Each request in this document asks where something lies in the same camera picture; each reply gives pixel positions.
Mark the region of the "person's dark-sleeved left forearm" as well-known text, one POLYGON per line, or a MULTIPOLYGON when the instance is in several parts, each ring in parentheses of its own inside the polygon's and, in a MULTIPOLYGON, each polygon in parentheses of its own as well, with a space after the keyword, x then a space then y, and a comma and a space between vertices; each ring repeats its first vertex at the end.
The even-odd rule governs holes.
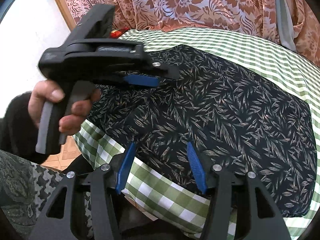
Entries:
POLYGON ((1 118, 1 150, 42 164, 48 156, 35 151, 38 128, 28 113, 31 92, 21 94, 9 103, 1 118))

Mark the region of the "person's left hand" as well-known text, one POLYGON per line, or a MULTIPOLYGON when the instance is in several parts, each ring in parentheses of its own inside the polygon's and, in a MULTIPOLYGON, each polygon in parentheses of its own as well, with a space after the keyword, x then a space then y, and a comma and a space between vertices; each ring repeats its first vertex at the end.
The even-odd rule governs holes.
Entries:
MULTIPOLYGON (((93 103, 100 100, 100 90, 95 89, 86 100, 72 104, 71 113, 59 121, 59 131, 65 135, 74 135, 80 131, 81 124, 89 115, 93 103)), ((35 124, 39 127, 44 103, 50 101, 58 103, 64 99, 65 94, 61 87, 54 81, 40 81, 34 87, 28 102, 28 113, 35 124)))

